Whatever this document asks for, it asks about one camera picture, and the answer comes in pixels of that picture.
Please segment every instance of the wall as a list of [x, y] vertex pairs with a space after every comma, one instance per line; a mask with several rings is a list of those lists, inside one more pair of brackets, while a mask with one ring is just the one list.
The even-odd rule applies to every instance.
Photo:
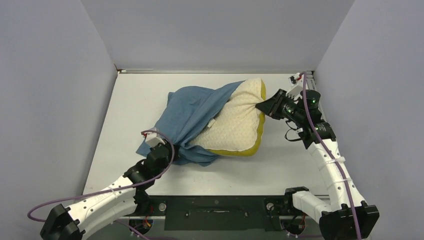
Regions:
[[82, 0], [121, 69], [315, 69], [354, 0]]
[[3, 0], [0, 75], [1, 238], [39, 240], [26, 214], [82, 192], [116, 70], [79, 0]]
[[373, 240], [424, 236], [423, 9], [356, 0], [315, 72], [349, 172], [380, 211]]

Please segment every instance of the white table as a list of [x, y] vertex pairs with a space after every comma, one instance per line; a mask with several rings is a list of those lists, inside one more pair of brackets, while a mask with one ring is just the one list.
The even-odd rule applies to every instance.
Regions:
[[[216, 89], [231, 82], [262, 78], [266, 96], [291, 87], [291, 74], [142, 73], [119, 74], [91, 164], [84, 194], [99, 191], [143, 159], [136, 153], [142, 130], [150, 129], [166, 107], [168, 92], [185, 86]], [[147, 190], [149, 195], [283, 195], [305, 186], [327, 195], [324, 181], [302, 142], [288, 142], [285, 122], [266, 118], [262, 144], [251, 157], [221, 157], [202, 167], [172, 165]]]

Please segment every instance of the yellow pillow edge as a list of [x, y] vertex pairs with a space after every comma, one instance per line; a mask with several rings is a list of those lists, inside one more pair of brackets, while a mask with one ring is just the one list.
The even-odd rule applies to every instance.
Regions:
[[[260, 97], [265, 101], [267, 98], [267, 89], [265, 87], [264, 81], [261, 79], [261, 89], [260, 89]], [[243, 151], [229, 151], [229, 150], [216, 150], [216, 149], [207, 149], [209, 152], [222, 155], [222, 156], [239, 156], [239, 157], [249, 157], [253, 156], [259, 149], [262, 140], [262, 134], [264, 133], [264, 123], [265, 123], [265, 114], [261, 112], [259, 114], [259, 124], [257, 126], [257, 138], [254, 142], [254, 145]]]

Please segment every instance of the bolt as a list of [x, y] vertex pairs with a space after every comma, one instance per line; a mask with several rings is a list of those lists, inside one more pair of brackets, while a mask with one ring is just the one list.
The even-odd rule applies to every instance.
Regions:
[[269, 203], [266, 205], [266, 209], [268, 209], [268, 210], [273, 210], [273, 209], [274, 209], [274, 203], [269, 202]]
[[159, 204], [159, 211], [163, 212], [165, 209], [167, 209], [167, 205], [165, 203], [162, 202]]

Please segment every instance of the blue cloth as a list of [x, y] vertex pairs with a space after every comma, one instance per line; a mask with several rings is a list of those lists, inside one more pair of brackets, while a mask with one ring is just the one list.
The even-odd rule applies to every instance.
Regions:
[[[180, 146], [180, 158], [176, 159], [176, 164], [192, 162], [207, 166], [217, 159], [217, 154], [201, 146], [190, 145], [190, 141], [219, 113], [241, 83], [233, 82], [216, 90], [186, 86], [168, 94], [165, 111], [154, 126]], [[150, 146], [143, 142], [136, 152], [147, 156]]]

